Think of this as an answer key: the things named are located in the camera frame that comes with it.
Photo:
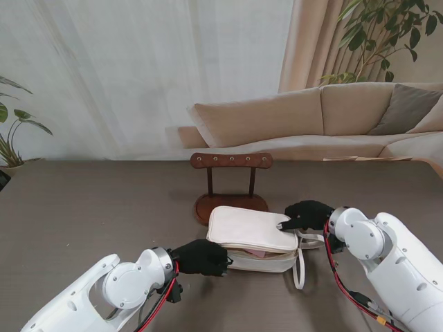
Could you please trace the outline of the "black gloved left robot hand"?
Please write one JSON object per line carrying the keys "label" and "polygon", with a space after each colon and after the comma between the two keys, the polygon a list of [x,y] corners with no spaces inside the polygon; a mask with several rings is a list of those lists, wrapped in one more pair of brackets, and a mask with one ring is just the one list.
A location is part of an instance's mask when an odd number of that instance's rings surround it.
{"label": "black gloved left robot hand", "polygon": [[207,239],[196,239],[170,252],[179,265],[179,272],[222,277],[232,260],[227,249]]}

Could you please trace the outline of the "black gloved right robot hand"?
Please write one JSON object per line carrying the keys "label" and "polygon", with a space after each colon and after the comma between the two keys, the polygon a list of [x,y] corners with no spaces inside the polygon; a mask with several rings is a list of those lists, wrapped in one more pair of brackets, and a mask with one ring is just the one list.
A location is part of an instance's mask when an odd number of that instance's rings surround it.
{"label": "black gloved right robot hand", "polygon": [[285,208],[284,215],[290,219],[279,223],[277,229],[322,230],[333,212],[334,208],[319,201],[300,201]]}

